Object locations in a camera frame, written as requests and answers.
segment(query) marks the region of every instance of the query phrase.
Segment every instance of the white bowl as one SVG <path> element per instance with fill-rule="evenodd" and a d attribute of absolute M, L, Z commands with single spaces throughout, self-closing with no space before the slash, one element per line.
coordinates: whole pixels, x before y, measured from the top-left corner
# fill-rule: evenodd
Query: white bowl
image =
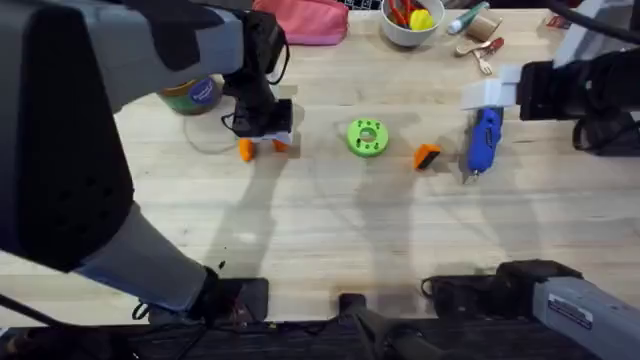
<path fill-rule="evenodd" d="M 396 7 L 401 8 L 402 0 L 383 0 L 380 6 L 380 16 L 382 17 L 382 31 L 396 45 L 414 47 L 422 44 L 429 36 L 436 32 L 444 18 L 444 6 L 440 0 L 416 0 L 424 6 L 433 17 L 433 27 L 427 30 L 413 31 L 401 28 L 394 24 L 387 14 L 391 13 L 389 1 L 395 1 Z"/>

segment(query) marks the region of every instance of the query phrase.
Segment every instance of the gold fork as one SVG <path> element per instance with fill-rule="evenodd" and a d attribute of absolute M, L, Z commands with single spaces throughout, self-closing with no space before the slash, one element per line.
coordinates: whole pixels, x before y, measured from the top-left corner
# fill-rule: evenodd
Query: gold fork
<path fill-rule="evenodd" d="M 493 74 L 493 70 L 491 70 L 491 64 L 489 64 L 487 60 L 483 59 L 478 52 L 479 50 L 472 51 L 473 56 L 475 56 L 476 60 L 478 60 L 478 67 L 480 68 L 480 71 L 482 71 L 482 73 L 485 75 Z"/>

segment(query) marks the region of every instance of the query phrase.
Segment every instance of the cardboard tube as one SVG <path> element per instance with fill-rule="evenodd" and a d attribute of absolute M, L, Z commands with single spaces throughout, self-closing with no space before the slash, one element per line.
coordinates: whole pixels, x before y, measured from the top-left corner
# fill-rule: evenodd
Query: cardboard tube
<path fill-rule="evenodd" d="M 476 38 L 480 41 L 487 41 L 491 38 L 491 34 L 496 31 L 502 18 L 496 13 L 487 9 L 481 9 L 478 11 L 476 17 L 473 18 L 471 24 L 467 28 L 467 35 Z"/>

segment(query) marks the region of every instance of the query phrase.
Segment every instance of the yellow object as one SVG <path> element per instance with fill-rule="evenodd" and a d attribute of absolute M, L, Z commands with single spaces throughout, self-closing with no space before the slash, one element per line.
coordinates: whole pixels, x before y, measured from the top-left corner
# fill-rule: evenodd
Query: yellow object
<path fill-rule="evenodd" d="M 433 17 L 429 14 L 429 10 L 414 10 L 409 17 L 409 27 L 413 31 L 431 29 L 433 27 Z"/>

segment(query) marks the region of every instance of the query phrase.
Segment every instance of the orange block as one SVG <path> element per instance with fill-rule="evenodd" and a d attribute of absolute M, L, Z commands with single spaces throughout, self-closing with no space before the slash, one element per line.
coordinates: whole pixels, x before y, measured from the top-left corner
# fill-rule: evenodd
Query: orange block
<path fill-rule="evenodd" d="M 250 139 L 238 140 L 238 151 L 240 151 L 240 157 L 242 160 L 249 162 L 253 159 L 255 154 L 255 147 Z"/>
<path fill-rule="evenodd" d="M 413 168 L 424 170 L 433 159 L 440 154 L 440 146 L 434 144 L 422 144 L 413 154 Z"/>
<path fill-rule="evenodd" d="M 282 141 L 279 140 L 272 140 L 273 142 L 273 148 L 277 151 L 277 152 L 285 152 L 287 150 L 289 150 L 289 145 L 283 143 Z"/>

